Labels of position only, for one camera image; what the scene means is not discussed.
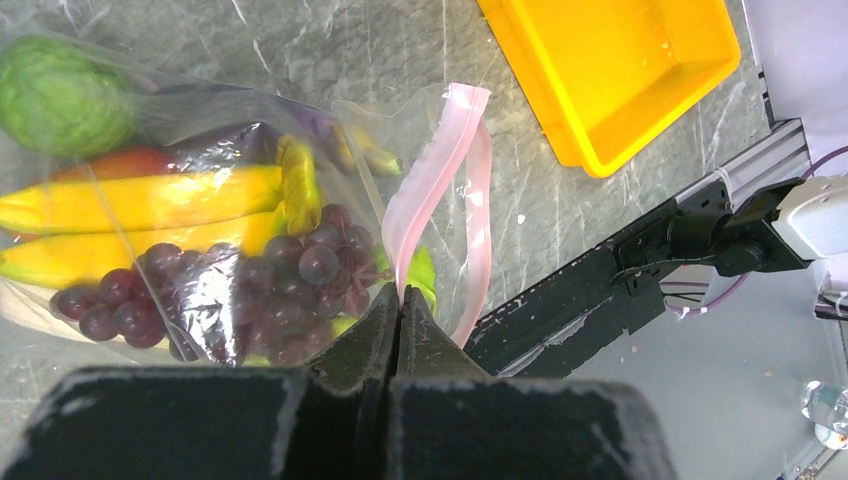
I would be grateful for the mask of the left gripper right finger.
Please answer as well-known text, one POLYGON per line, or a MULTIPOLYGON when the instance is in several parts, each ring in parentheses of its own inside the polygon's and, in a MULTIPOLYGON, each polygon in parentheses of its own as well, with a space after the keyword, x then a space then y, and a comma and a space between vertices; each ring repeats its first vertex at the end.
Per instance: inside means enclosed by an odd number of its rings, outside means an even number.
POLYGON ((391 479, 672 479, 659 418, 635 387, 487 375, 408 288, 389 392, 391 479))

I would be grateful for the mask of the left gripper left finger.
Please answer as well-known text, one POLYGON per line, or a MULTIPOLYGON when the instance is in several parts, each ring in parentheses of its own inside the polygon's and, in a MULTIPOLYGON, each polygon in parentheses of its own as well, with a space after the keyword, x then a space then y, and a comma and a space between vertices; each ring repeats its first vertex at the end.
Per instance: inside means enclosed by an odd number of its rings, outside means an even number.
POLYGON ((90 366, 40 401, 5 479, 380 479, 400 305, 303 366, 90 366))

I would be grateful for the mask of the purple grape bunch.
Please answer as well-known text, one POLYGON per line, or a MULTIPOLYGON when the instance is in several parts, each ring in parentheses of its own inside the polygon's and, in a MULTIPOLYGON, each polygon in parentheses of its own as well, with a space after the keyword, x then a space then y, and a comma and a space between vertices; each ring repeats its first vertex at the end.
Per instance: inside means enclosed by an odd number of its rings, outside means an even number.
POLYGON ((96 343, 167 350, 179 362, 297 364, 359 318, 388 271, 370 232, 338 204, 309 231, 271 212, 160 231, 94 234, 96 269, 70 281, 51 312, 96 343))

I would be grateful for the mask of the clear pink zip top bag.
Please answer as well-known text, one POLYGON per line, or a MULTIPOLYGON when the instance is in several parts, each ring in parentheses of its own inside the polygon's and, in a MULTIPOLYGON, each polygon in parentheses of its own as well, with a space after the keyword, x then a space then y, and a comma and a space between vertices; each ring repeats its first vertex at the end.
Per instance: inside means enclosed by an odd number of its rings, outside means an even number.
POLYGON ((381 289, 457 346, 492 262, 489 90, 315 108, 1 38, 1 316, 144 359, 297 364, 381 289))

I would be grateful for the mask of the purple eggplant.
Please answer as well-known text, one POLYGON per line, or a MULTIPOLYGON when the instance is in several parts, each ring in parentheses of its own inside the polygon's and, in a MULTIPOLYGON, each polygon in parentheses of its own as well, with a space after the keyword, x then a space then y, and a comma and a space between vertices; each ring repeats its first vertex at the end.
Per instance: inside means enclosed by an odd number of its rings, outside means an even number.
POLYGON ((275 162, 278 141, 292 136, 312 148, 320 158, 319 168, 334 166, 346 174, 355 171, 355 160, 334 116, 313 107, 287 111, 293 116, 280 126, 262 121, 231 124, 178 141, 165 151, 182 172, 270 165, 275 162))

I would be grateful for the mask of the yellow banana bunch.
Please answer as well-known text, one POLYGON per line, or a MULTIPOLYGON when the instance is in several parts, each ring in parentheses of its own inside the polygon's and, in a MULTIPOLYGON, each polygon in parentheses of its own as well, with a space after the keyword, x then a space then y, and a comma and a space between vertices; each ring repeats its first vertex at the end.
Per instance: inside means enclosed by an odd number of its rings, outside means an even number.
POLYGON ((4 194, 1 228, 20 242, 1 252, 3 277, 61 289, 93 281, 158 244, 218 243, 260 253, 272 237, 338 222, 317 182, 312 148, 287 136, 275 162, 103 180, 44 182, 4 194))

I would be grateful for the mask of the orange red mango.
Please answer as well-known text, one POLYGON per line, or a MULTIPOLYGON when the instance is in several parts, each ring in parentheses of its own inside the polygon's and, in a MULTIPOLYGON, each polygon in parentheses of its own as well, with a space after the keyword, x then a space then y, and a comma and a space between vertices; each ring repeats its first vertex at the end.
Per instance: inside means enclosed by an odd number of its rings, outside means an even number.
POLYGON ((133 147, 69 166, 52 174, 50 180, 82 181, 90 176, 96 179, 114 180, 165 175, 178 171, 174 158, 165 151, 152 147, 133 147))

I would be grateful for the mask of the yellow plastic tray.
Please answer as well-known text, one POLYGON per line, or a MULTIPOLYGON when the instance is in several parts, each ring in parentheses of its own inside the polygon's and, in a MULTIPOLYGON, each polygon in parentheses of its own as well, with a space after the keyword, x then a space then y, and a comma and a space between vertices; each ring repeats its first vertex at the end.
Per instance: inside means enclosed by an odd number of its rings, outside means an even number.
POLYGON ((483 1, 559 163, 621 169, 731 75, 741 51, 710 0, 483 1))

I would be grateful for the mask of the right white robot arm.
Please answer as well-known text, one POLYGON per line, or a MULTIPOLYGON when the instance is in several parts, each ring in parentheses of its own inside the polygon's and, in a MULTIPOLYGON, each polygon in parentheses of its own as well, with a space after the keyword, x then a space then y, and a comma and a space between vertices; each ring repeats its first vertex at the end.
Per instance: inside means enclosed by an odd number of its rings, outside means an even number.
POLYGON ((847 177, 812 177, 793 187, 771 223, 803 260, 847 253, 847 177))

